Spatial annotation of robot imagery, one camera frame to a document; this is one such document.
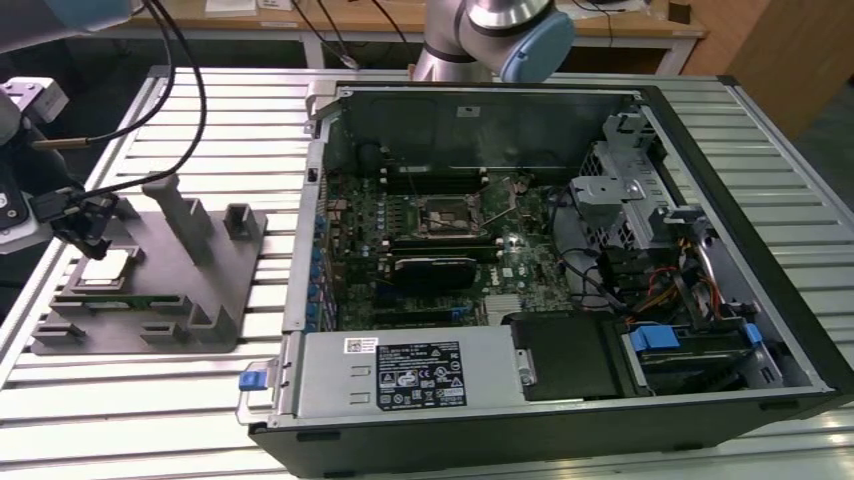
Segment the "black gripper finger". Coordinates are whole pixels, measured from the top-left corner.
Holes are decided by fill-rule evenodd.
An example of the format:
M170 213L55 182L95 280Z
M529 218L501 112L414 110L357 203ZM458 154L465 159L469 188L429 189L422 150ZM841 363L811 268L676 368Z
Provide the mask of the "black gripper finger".
M69 207L57 220L57 237L75 246L89 259L102 260L106 257L113 241L105 238L105 232L102 235L89 235L86 228L83 200Z
M114 217L121 197L115 193L106 193L85 200L86 233L102 235Z

